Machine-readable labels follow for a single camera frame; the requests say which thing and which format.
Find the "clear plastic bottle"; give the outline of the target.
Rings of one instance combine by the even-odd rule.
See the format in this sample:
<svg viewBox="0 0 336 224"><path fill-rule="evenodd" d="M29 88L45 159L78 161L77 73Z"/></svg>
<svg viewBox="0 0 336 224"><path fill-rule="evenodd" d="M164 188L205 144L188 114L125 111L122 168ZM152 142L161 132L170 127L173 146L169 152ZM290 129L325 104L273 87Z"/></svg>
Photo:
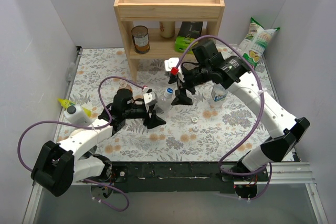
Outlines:
<svg viewBox="0 0 336 224"><path fill-rule="evenodd" d="M164 93L159 97L159 100L156 104L156 113L164 114L166 113L171 106L172 94Z"/></svg>

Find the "blue white bottle cap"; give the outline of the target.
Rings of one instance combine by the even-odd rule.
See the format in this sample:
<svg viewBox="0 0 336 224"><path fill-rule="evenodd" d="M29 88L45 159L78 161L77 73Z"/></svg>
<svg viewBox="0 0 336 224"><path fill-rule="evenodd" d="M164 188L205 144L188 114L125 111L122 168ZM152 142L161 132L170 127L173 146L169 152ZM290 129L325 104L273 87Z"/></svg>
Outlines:
<svg viewBox="0 0 336 224"><path fill-rule="evenodd" d="M166 90L165 90L165 92L164 92L164 96L166 97L166 98L170 98L170 97L172 97L172 95L173 95L173 89L172 88L167 88Z"/></svg>

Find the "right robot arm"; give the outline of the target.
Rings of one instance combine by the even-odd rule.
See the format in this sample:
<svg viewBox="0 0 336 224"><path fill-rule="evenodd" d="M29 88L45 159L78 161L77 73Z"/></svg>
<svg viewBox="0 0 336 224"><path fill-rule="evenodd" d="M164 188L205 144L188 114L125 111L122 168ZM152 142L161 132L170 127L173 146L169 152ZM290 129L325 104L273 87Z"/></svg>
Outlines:
<svg viewBox="0 0 336 224"><path fill-rule="evenodd" d="M239 52L224 58L217 50L213 36L203 36L193 46L197 60L193 69L183 67L182 58L165 60L164 68L170 83L177 84L172 105L192 105L187 92L195 93L198 85L212 81L241 100L262 123L270 137L244 155L230 170L222 173L251 180L267 164L281 162L299 143L310 126L305 118L297 118L286 111L264 88L251 65Z"/></svg>

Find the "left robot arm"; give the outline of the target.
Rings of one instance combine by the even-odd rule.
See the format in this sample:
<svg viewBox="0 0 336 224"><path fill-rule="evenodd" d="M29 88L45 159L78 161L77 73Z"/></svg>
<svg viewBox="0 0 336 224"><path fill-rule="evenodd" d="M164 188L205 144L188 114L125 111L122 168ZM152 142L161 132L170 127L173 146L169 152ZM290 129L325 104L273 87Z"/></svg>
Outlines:
<svg viewBox="0 0 336 224"><path fill-rule="evenodd" d="M127 119L142 119L144 126L153 129L166 122L154 107L158 96L148 90L140 99L134 99L129 89L120 89L107 109L91 124L59 143L45 143L31 173L34 182L54 196L65 193L73 182L93 178L107 182L112 177L111 161L100 154L90 154L100 142L112 137L125 126Z"/></svg>

